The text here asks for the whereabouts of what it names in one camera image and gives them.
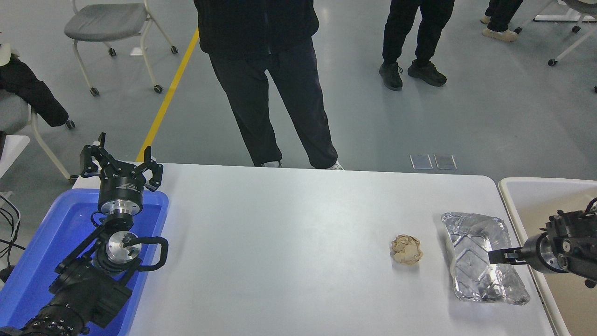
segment wire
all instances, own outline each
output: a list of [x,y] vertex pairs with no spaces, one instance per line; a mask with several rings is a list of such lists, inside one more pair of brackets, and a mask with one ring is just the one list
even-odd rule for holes
[[8,245],[12,245],[12,246],[14,246],[15,248],[19,248],[19,249],[21,249],[21,250],[25,250],[25,248],[24,248],[24,247],[22,247],[22,246],[20,246],[19,244],[11,243],[11,242],[9,242],[8,240],[0,239],[0,243],[5,243],[5,244],[8,244]]
[[591,200],[589,202],[589,205],[587,205],[587,209],[584,212],[589,212],[591,210],[591,208],[593,207],[593,204],[595,204],[595,202],[597,202],[597,197],[593,198],[593,200]]
[[[92,213],[92,214],[91,214],[91,223],[92,223],[92,224],[93,224],[93,226],[95,226],[96,228],[97,228],[98,226],[100,226],[100,224],[98,224],[98,223],[96,222],[96,219],[93,217],[93,216],[94,216],[95,214],[97,214],[97,213],[101,213],[101,212],[100,212],[100,211],[96,211],[96,212],[94,212],[94,213]],[[104,219],[106,219],[106,218],[105,218],[105,217],[104,217],[104,218],[100,218],[100,222],[103,222],[103,221],[104,221]]]
[[10,237],[10,240],[7,242],[8,246],[0,251],[0,253],[1,253],[0,258],[2,258],[3,256],[6,255],[7,256],[7,264],[10,267],[10,266],[12,266],[10,264],[10,253],[13,249],[13,246],[16,246],[15,242],[19,236],[19,228],[21,225],[21,212],[18,210],[18,208],[14,204],[12,204],[12,202],[10,202],[8,199],[6,199],[6,197],[4,197],[0,194],[0,198],[4,202],[6,202],[6,204],[8,204],[11,208],[13,208],[14,213],[17,215],[16,221],[15,221],[15,217],[13,217],[6,209],[0,208],[0,209],[2,209],[0,211],[0,213],[7,220],[9,225],[11,226],[11,237]]

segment metal plate on floor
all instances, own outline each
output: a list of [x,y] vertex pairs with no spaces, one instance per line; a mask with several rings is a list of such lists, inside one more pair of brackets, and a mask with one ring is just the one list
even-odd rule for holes
[[433,169],[429,154],[410,154],[414,169]]
[[434,155],[435,156],[435,164],[437,165],[438,169],[445,169],[445,170],[457,170],[458,167],[456,166],[456,161],[454,161],[454,156],[452,154],[440,154]]
[[143,56],[143,52],[141,51],[141,47],[134,47],[131,50],[129,56]]

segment chair seat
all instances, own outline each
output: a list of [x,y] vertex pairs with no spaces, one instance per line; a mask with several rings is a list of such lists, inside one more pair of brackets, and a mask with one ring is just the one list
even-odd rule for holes
[[14,134],[28,121],[29,105],[16,94],[0,90],[0,130]]
[[588,15],[597,14],[597,4],[590,4],[581,0],[564,0],[564,2],[566,3],[566,5],[568,5],[568,7],[574,9],[579,13]]
[[72,17],[64,34],[79,41],[116,41],[138,34],[146,18],[144,4],[89,5]]

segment crumpled paper ball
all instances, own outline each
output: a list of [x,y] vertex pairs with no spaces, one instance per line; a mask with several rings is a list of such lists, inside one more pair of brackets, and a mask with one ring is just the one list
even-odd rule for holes
[[392,242],[392,252],[395,252],[392,258],[401,264],[414,265],[423,256],[423,251],[419,248],[420,244],[419,239],[401,234]]

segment person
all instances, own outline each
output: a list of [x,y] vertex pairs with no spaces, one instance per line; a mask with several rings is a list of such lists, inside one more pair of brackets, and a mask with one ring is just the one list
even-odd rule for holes
[[490,0],[485,15],[481,22],[487,27],[483,29],[483,36],[499,39],[506,42],[514,42],[518,34],[508,29],[508,23],[518,11],[522,0]]
[[69,114],[48,86],[37,79],[31,68],[21,62],[9,44],[0,44],[0,90],[21,97],[52,127],[64,125]]
[[194,0],[199,46],[224,89],[255,166],[282,167],[269,120],[267,70],[317,169],[338,162],[317,71],[313,0]]
[[446,76],[435,68],[431,57],[435,54],[439,37],[452,16],[453,8],[454,0],[392,0],[383,33],[383,64],[379,68],[379,74],[387,88],[402,90],[402,68],[398,66],[397,60],[402,54],[402,46],[413,27],[418,9],[423,20],[418,27],[415,50],[417,58],[408,68],[408,75],[433,86],[439,87],[446,83]]

